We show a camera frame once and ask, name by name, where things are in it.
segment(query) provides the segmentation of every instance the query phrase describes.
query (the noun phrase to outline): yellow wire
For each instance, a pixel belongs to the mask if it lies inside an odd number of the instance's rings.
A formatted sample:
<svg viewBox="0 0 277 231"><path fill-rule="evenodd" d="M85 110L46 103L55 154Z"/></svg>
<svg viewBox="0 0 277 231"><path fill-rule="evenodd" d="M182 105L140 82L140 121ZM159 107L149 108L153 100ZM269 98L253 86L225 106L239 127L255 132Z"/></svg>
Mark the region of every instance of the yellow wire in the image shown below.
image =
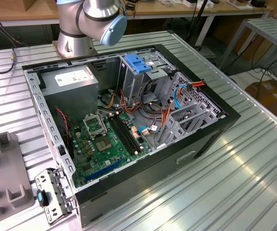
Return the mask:
<svg viewBox="0 0 277 231"><path fill-rule="evenodd" d="M113 105L115 94L112 95L110 104L104 108L110 108Z"/></svg>

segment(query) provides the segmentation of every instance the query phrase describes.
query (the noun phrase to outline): red wire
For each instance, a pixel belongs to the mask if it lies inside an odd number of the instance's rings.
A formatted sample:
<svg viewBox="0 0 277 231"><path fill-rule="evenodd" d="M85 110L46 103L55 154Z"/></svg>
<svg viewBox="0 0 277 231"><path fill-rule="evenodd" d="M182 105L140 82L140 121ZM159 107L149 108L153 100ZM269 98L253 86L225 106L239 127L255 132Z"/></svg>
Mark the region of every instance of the red wire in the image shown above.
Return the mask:
<svg viewBox="0 0 277 231"><path fill-rule="evenodd" d="M65 114L63 114L63 112L59 109L59 108L56 108L56 110L62 115L62 117L63 117L63 120L65 121L65 124L66 124L66 139L67 139L67 148L69 147L69 139L70 139L70 137L69 137L69 129L68 129L68 127L67 127L67 121L66 121L66 116L65 116Z"/></svg>

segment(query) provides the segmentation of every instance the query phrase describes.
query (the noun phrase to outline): metal slotted table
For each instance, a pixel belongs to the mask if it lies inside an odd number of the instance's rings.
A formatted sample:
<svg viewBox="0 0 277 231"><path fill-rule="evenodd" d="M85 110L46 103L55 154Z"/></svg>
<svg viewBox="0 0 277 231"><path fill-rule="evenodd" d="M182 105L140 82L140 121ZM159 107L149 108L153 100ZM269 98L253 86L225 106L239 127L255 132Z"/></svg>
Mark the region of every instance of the metal slotted table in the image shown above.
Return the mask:
<svg viewBox="0 0 277 231"><path fill-rule="evenodd" d="M248 39L243 44L240 51L243 51L251 42L256 34L261 35L265 39L269 40L273 44L277 45L277 19L275 18L257 18L257 19L246 19L242 22L241 26L239 27L238 31L234 35L233 39L231 40L230 44L226 48L219 68L222 68L224 63L226 62L230 52L235 47L239 37L242 35L245 28L250 28L252 33L248 37ZM271 57L277 53L277 49L273 52Z"/></svg>
<svg viewBox="0 0 277 231"><path fill-rule="evenodd" d="M89 230L277 230L277 118L204 57L166 31L124 36L101 52L161 43L241 114L201 158L87 226ZM0 51L0 70L11 50ZM21 65L59 59L53 45L17 49L18 64L0 75L0 132L16 132L28 177L55 163L44 139ZM75 214L47 224L38 202L0 222L0 230L81 230Z"/></svg>

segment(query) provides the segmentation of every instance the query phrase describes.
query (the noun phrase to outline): metal bracket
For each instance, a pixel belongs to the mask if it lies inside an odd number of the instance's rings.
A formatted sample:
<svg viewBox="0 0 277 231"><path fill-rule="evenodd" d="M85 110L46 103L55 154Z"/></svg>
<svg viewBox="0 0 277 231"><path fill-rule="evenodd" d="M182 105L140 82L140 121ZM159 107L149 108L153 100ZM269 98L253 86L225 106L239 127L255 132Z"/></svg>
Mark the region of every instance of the metal bracket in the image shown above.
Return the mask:
<svg viewBox="0 0 277 231"><path fill-rule="evenodd" d="M37 188L46 193L48 199L44 212L49 225L67 217L76 208L73 193L61 169L46 169L35 180Z"/></svg>

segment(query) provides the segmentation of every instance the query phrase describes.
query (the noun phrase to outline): cardboard box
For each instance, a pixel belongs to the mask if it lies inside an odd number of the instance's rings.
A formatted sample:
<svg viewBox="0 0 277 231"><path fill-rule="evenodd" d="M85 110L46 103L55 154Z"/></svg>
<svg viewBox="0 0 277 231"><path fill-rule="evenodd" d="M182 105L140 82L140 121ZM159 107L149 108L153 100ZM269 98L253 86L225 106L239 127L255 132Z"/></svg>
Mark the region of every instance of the cardboard box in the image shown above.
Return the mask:
<svg viewBox="0 0 277 231"><path fill-rule="evenodd" d="M256 97L259 82L252 83L245 91ZM277 117L277 81L263 81L260 86L257 100Z"/></svg>
<svg viewBox="0 0 277 231"><path fill-rule="evenodd" d="M0 7L16 10L27 11L36 0L0 0Z"/></svg>

